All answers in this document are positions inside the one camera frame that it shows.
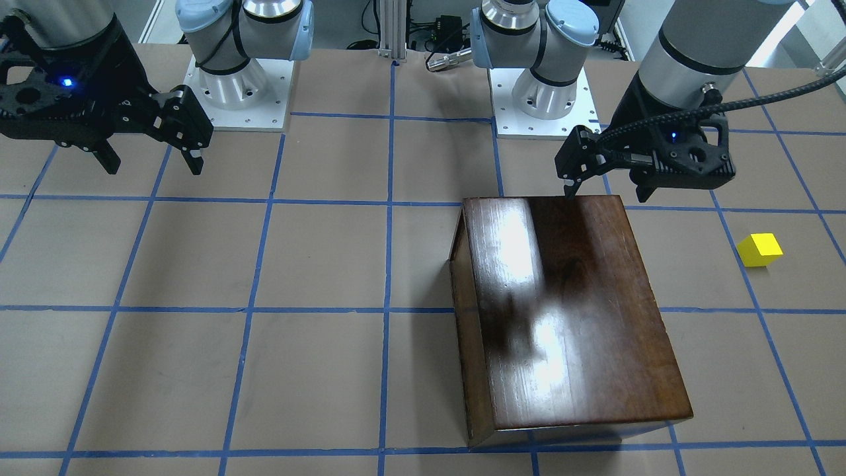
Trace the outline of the yellow block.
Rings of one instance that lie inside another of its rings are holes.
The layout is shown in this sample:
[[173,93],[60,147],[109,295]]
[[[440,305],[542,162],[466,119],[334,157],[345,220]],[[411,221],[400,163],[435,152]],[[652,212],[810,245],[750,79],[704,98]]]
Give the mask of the yellow block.
[[785,253],[773,233],[750,234],[736,245],[744,267],[767,267]]

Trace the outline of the dark wooden drawer cabinet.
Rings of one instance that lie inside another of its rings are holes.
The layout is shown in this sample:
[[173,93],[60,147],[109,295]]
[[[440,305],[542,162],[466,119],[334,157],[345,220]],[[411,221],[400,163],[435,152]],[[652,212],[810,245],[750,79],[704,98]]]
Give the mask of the dark wooden drawer cabinet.
[[618,196],[468,198],[448,264],[469,447],[694,416]]

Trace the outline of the black power adapter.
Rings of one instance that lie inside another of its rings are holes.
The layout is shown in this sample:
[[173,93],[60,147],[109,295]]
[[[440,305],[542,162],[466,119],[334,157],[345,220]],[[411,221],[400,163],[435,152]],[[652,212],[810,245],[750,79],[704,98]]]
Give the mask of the black power adapter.
[[440,15],[433,21],[432,40],[445,42],[454,36],[461,38],[463,31],[461,18],[455,15]]

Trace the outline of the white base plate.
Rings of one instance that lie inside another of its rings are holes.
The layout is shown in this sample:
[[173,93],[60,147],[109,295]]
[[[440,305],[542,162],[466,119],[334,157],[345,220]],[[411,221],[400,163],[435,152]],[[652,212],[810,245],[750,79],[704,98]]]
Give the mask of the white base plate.
[[216,132],[284,132],[297,62],[253,58],[230,75],[188,62],[184,84],[194,91]]
[[566,139],[575,126],[601,132],[586,70],[565,87],[538,82],[526,69],[490,69],[496,135],[516,139]]

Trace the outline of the aluminium profile post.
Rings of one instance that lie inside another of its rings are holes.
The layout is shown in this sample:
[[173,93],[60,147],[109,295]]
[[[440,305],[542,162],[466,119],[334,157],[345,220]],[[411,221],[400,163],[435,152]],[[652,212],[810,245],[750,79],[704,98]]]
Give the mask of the aluminium profile post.
[[377,9],[378,54],[395,64],[406,61],[408,1],[374,1]]

